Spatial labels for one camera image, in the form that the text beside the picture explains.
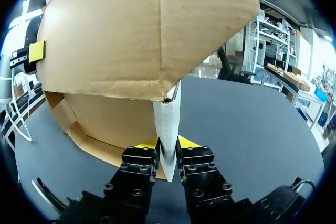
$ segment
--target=cardboard flap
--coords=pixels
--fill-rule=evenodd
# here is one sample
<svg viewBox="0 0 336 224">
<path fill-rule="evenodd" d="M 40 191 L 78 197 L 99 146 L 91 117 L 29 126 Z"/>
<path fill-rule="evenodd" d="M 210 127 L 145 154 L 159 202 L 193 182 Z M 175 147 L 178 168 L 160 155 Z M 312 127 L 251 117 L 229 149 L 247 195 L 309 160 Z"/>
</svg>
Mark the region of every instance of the cardboard flap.
<svg viewBox="0 0 336 224">
<path fill-rule="evenodd" d="M 59 123 L 62 130 L 67 132 L 70 126 L 77 121 L 69 102 L 64 99 L 61 93 L 44 91 L 44 95 L 55 120 Z"/>
<path fill-rule="evenodd" d="M 127 148 L 156 136 L 151 101 L 83 94 L 64 94 L 64 98 L 85 135 L 99 141 Z"/>
<path fill-rule="evenodd" d="M 48 0 L 44 90 L 163 100 L 259 11 L 258 0 Z"/>
</svg>

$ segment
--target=black table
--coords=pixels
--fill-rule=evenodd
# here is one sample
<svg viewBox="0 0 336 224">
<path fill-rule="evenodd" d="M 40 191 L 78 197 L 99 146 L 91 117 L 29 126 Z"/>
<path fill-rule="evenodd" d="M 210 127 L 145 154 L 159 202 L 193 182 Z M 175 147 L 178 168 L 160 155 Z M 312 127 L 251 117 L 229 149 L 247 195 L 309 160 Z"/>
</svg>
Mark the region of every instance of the black table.
<svg viewBox="0 0 336 224">
<path fill-rule="evenodd" d="M 33 143 L 17 134 L 16 162 L 28 197 L 48 218 L 53 209 L 32 186 L 40 177 L 63 202 L 87 190 L 102 196 L 103 185 L 117 170 L 79 149 L 62 132 L 43 104 L 27 120 Z M 324 165 L 307 124 L 293 106 L 272 89 L 223 80 L 187 77 L 182 81 L 180 134 L 209 145 L 215 163 L 233 185 L 233 199 L 252 202 L 296 177 L 317 183 Z M 301 190 L 304 196 L 310 188 Z M 188 223 L 183 188 L 156 180 L 148 223 Z"/>
</svg>

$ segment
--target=white cable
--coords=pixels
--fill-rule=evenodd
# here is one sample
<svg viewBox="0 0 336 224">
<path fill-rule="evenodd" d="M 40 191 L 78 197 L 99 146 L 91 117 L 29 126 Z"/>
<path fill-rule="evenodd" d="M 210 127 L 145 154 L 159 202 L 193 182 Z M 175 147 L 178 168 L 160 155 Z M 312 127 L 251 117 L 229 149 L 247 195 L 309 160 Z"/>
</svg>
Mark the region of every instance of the white cable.
<svg viewBox="0 0 336 224">
<path fill-rule="evenodd" d="M 14 69 L 12 70 L 12 85 L 11 85 L 11 88 L 12 88 L 13 104 L 14 104 L 14 107 L 15 107 L 15 109 L 16 109 L 16 113 L 17 113 L 18 117 L 20 118 L 20 120 L 21 120 L 21 122 L 22 122 L 22 125 L 23 125 L 23 127 L 25 128 L 26 132 L 28 133 L 28 136 L 29 136 L 29 137 L 27 137 L 26 135 L 24 135 L 24 134 L 17 128 L 17 126 L 14 125 L 14 122 L 13 122 L 13 120 L 11 120 L 10 115 L 8 115 L 8 116 L 9 116 L 9 119 L 11 120 L 11 122 L 12 122 L 12 124 L 14 125 L 15 129 L 20 133 L 20 135 L 21 135 L 22 137 L 24 137 L 26 140 L 28 140 L 28 141 L 31 142 L 32 136 L 31 136 L 31 134 L 30 134 L 30 132 L 29 132 L 29 129 L 28 129 L 26 123 L 25 123 L 25 120 L 23 120 L 23 117 L 22 117 L 22 115 L 21 115 L 21 113 L 20 113 L 20 110 L 19 110 L 19 108 L 18 108 L 18 106 L 17 106 L 17 104 L 16 104 L 16 99 L 15 99 L 15 94 L 14 94 Z"/>
<path fill-rule="evenodd" d="M 2 77 L 2 76 L 0 76 L 0 80 L 11 81 L 12 78 L 11 77 Z"/>
<path fill-rule="evenodd" d="M 10 116 L 10 113 L 9 111 L 7 110 L 7 107 L 5 106 L 5 111 L 9 117 L 9 120 L 10 122 L 12 123 L 12 125 L 14 126 L 14 128 L 17 130 L 17 132 L 22 136 L 24 137 L 26 140 L 30 141 L 31 142 L 31 139 L 29 137 L 27 137 L 25 134 L 22 133 L 22 131 L 16 126 L 16 124 L 14 123 L 12 117 Z"/>
</svg>

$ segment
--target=white wall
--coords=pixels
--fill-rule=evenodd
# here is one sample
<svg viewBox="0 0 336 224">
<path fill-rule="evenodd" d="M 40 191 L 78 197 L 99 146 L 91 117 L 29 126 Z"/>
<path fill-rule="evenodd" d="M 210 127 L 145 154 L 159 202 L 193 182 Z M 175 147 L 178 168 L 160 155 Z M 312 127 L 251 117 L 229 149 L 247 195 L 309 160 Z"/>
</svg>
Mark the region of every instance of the white wall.
<svg viewBox="0 0 336 224">
<path fill-rule="evenodd" d="M 333 43 L 319 38 L 319 50 L 324 58 L 324 63 L 331 69 L 336 70 L 336 52 Z"/>
<path fill-rule="evenodd" d="M 313 29 L 301 28 L 303 37 L 311 45 L 308 80 L 323 74 L 323 65 L 336 70 L 336 53 L 333 43 L 320 38 Z"/>
</svg>

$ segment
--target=office chair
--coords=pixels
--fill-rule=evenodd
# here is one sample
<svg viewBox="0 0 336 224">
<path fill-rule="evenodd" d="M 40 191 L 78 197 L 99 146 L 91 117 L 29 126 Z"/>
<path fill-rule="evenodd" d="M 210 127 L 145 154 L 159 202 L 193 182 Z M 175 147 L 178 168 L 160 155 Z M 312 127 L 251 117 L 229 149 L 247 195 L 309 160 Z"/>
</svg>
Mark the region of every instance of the office chair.
<svg viewBox="0 0 336 224">
<path fill-rule="evenodd" d="M 217 50 L 217 55 L 222 63 L 222 68 L 220 69 L 217 79 L 252 85 L 248 77 L 255 76 L 255 73 L 241 71 L 240 74 L 235 74 L 234 69 L 231 68 L 222 46 L 220 46 L 219 49 Z"/>
</svg>

